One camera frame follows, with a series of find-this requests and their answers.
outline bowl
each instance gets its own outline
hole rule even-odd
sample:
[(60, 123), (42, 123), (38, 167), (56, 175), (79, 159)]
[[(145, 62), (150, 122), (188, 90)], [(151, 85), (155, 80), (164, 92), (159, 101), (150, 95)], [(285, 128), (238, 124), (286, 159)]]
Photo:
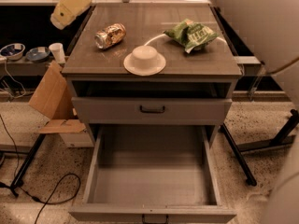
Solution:
[(26, 59), (33, 63), (45, 62), (50, 56), (50, 49), (46, 47), (38, 47), (30, 49), (26, 53)]
[(140, 46), (124, 59), (123, 64), (133, 74), (150, 76), (162, 71), (165, 68), (166, 60), (157, 49), (151, 46)]
[(12, 61), (19, 60), (25, 51), (25, 46), (21, 43), (13, 43), (0, 49), (0, 55)]

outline cardboard box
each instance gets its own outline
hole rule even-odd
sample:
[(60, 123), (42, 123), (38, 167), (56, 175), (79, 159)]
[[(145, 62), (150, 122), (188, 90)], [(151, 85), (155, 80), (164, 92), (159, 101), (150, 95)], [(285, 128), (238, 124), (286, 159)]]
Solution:
[(75, 119), (72, 96), (61, 71), (53, 61), (29, 101), (29, 106), (51, 119), (39, 132), (59, 133), (68, 147), (93, 147), (85, 125)]

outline gray cabinet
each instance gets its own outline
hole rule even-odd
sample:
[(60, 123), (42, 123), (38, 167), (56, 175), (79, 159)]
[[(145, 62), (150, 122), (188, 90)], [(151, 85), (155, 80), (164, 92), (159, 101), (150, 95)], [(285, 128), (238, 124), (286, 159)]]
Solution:
[[(151, 45), (166, 58), (159, 74), (129, 74), (123, 60), (163, 29), (185, 19), (221, 34), (207, 4), (102, 4), (63, 70), (94, 153), (78, 220), (226, 223), (209, 149), (232, 103), (241, 71), (223, 39), (187, 55), (168, 37)], [(94, 33), (122, 23), (127, 36), (99, 50)]]

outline black stand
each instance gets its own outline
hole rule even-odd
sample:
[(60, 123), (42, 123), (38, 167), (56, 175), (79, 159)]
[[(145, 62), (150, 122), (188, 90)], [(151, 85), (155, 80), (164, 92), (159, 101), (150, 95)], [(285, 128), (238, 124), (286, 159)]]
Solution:
[(282, 127), (282, 129), (278, 132), (278, 134), (270, 140), (264, 140), (253, 143), (246, 143), (237, 145), (234, 141), (234, 138), (229, 133), (225, 124), (221, 126), (221, 130), (223, 131), (227, 141), (229, 142), (238, 162), (240, 163), (247, 179), (247, 183), (252, 186), (256, 186), (256, 180), (251, 173), (250, 168), (247, 166), (246, 161), (244, 160), (241, 152), (251, 151), (256, 149), (268, 148), (268, 147), (278, 147), (287, 144), (291, 144), (294, 140), (294, 136), (288, 136), (290, 132), (297, 126), (299, 123), (299, 114), (297, 110), (291, 110), (292, 116), (289, 118), (287, 123)]
[(15, 195), (15, 197), (18, 197), (19, 194), (15, 191), (15, 189), (17, 187), (21, 187), (22, 183), (22, 178), (25, 175), (30, 163), (32, 162), (32, 160), (34, 159), (40, 145), (42, 144), (44, 138), (45, 138), (45, 134), (40, 134), (37, 139), (35, 144), (32, 146), (32, 148), (30, 149), (24, 163), (22, 164), (19, 172), (17, 173), (17, 175), (15, 176), (15, 178), (13, 179), (12, 183), (10, 184), (10, 186), (0, 182), (0, 188), (5, 188), (5, 189), (10, 189), (11, 192), (13, 193), (13, 195)]

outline box flap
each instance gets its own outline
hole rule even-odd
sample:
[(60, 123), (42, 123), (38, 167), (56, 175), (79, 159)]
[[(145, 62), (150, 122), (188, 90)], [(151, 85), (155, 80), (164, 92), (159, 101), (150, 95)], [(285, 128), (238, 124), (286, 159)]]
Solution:
[(71, 94), (61, 71), (62, 67), (53, 61), (29, 101), (29, 106), (49, 119), (74, 117)]
[(53, 119), (41, 128), (39, 133), (81, 133), (86, 129), (78, 119)]

